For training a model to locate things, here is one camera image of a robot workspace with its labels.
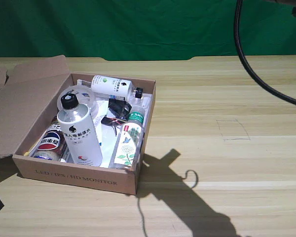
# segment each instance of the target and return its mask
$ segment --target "white bottle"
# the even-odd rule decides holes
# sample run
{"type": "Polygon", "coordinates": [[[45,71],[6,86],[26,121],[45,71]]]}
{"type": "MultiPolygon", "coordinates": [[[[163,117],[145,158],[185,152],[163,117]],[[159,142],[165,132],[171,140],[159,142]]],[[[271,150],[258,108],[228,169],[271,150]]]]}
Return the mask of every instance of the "white bottle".
{"type": "Polygon", "coordinates": [[[99,97],[129,101],[130,98],[141,98],[143,89],[135,87],[130,80],[96,75],[91,82],[91,90],[99,97]]]}
{"type": "Polygon", "coordinates": [[[79,104],[74,94],[64,95],[61,103],[63,109],[59,111],[57,120],[74,163],[100,166],[102,152],[89,107],[79,104]]]}

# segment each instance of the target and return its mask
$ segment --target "wood grain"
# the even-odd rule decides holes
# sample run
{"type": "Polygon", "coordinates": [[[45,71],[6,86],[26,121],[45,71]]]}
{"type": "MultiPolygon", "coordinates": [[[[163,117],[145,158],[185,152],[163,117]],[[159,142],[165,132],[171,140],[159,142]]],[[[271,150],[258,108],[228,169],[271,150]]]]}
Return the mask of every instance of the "wood grain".
{"type": "MultiPolygon", "coordinates": [[[[296,98],[296,56],[248,58],[296,98]]],[[[68,66],[157,81],[138,195],[22,179],[1,161],[0,237],[296,237],[296,106],[257,86],[237,57],[68,66]]]]}

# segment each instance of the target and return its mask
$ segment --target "clear plastic bottle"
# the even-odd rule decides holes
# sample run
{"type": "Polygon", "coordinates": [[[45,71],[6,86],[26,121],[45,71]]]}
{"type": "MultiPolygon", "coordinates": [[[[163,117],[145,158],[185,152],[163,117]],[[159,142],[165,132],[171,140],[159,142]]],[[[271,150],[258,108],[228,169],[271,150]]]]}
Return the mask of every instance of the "clear plastic bottle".
{"type": "Polygon", "coordinates": [[[144,117],[144,108],[134,105],[117,138],[109,168],[134,170],[144,136],[144,117]]]}

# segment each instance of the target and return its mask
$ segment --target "green label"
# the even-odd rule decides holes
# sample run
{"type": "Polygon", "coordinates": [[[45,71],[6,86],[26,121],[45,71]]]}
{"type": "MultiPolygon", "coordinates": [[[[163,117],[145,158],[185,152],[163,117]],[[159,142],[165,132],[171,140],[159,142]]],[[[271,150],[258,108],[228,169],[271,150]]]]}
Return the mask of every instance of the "green label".
{"type": "Polygon", "coordinates": [[[144,116],[139,112],[132,112],[128,118],[128,120],[137,120],[141,124],[144,122],[144,116]]]}

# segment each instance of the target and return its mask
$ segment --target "cardboard box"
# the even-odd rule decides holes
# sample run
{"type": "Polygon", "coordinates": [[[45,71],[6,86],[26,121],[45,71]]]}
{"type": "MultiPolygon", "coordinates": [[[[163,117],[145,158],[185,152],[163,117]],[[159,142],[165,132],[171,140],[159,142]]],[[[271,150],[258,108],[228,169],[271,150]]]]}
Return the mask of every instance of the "cardboard box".
{"type": "Polygon", "coordinates": [[[63,55],[17,65],[7,82],[6,70],[1,68],[0,158],[12,156],[24,178],[135,195],[155,101],[154,80],[121,78],[131,80],[145,93],[152,94],[140,162],[135,171],[23,156],[57,114],[59,94],[76,84],[77,79],[91,81],[93,76],[71,73],[63,55]]]}

